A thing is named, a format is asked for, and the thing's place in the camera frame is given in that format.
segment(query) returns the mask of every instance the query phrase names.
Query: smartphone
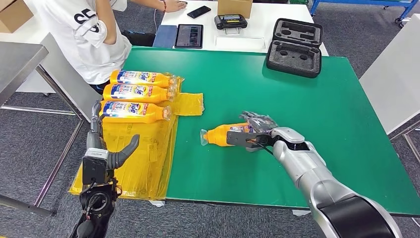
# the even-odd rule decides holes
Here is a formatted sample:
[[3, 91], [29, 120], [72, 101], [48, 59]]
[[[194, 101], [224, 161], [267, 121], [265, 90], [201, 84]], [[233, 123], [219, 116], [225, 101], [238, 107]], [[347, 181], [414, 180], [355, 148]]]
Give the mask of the smartphone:
[[208, 7], [206, 7], [206, 6], [202, 6], [202, 7], [199, 7], [199, 8], [197, 8], [197, 9], [195, 9], [194, 11], [192, 11], [192, 12], [190, 12], [190, 13], [187, 13], [187, 16], [189, 16], [189, 17], [191, 17], [191, 18], [195, 19], [195, 18], [197, 18], [197, 17], [199, 17], [199, 16], [201, 16], [201, 15], [203, 15], [204, 13], [207, 13], [207, 12], [209, 12], [209, 11], [211, 11], [211, 9], [210, 9], [210, 8], [208, 8]]

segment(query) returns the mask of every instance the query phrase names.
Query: tablet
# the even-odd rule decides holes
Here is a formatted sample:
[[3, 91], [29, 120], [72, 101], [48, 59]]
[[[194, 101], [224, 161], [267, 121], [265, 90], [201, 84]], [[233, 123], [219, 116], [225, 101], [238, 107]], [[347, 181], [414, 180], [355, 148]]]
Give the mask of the tablet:
[[203, 25], [178, 25], [175, 48], [201, 49], [202, 47]]

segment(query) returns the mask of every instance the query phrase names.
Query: white t-shirt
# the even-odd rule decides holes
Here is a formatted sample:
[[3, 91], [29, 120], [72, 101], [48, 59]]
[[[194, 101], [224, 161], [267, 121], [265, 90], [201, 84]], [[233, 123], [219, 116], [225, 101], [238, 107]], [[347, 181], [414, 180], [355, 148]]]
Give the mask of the white t-shirt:
[[[112, 9], [124, 11], [127, 0], [109, 0]], [[114, 45], [107, 45], [105, 24], [96, 15], [95, 0], [36, 0], [35, 6], [61, 51], [89, 84], [102, 84], [121, 69], [131, 50], [117, 25]]]

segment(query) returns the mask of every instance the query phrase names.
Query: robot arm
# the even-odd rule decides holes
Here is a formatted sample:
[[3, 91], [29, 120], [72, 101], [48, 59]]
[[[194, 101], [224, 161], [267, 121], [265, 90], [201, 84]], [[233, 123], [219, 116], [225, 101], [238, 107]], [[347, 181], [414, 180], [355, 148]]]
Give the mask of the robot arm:
[[82, 160], [83, 191], [79, 195], [82, 215], [71, 238], [105, 237], [115, 201], [120, 195], [116, 189], [118, 181], [114, 170], [121, 167], [139, 145], [140, 136], [134, 135], [120, 152], [108, 151], [103, 139], [100, 110], [101, 104], [97, 101], [92, 108], [87, 151]]
[[375, 201], [340, 183], [314, 145], [301, 134], [279, 127], [269, 116], [243, 112], [240, 117], [256, 133], [230, 131], [226, 142], [245, 146], [248, 151], [263, 148], [273, 154], [305, 197], [321, 237], [402, 237], [391, 215]]

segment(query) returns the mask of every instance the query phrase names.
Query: bottle label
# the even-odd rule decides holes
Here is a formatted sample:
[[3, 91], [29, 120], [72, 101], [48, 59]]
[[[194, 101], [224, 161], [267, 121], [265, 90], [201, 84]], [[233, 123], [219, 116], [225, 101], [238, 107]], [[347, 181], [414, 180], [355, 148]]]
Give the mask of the bottle label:
[[153, 72], [138, 72], [121, 70], [117, 76], [118, 83], [154, 83], [156, 75]]
[[153, 86], [116, 84], [112, 86], [111, 97], [115, 99], [134, 99], [150, 97]]
[[254, 133], [254, 129], [250, 125], [236, 125], [231, 126], [230, 131], [245, 132], [245, 133]]
[[106, 117], [143, 117], [146, 115], [148, 103], [106, 102], [103, 115]]

